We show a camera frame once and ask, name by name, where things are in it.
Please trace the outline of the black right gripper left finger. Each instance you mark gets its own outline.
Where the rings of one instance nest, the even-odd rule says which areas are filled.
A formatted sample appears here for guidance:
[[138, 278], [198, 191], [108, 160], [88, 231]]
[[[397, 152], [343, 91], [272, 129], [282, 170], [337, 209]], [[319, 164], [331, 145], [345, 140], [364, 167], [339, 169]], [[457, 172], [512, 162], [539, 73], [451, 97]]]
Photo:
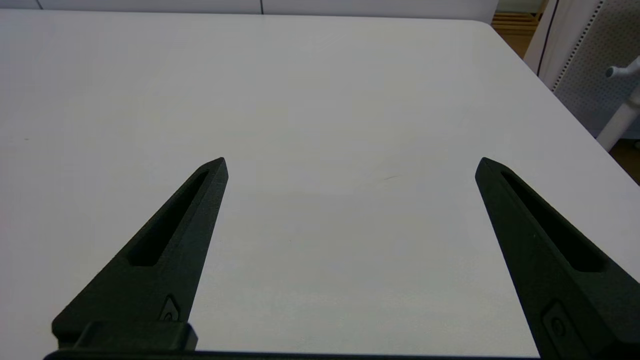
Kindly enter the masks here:
[[229, 178], [202, 164], [52, 322], [70, 348], [92, 322], [187, 322]]

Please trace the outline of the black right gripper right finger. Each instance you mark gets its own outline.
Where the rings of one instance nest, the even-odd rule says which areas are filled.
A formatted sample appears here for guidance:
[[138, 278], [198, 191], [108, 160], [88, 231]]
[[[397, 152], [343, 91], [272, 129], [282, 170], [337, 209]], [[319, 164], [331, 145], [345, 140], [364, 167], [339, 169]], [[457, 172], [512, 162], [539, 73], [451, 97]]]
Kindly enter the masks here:
[[475, 181], [541, 358], [637, 360], [639, 282], [507, 166]]

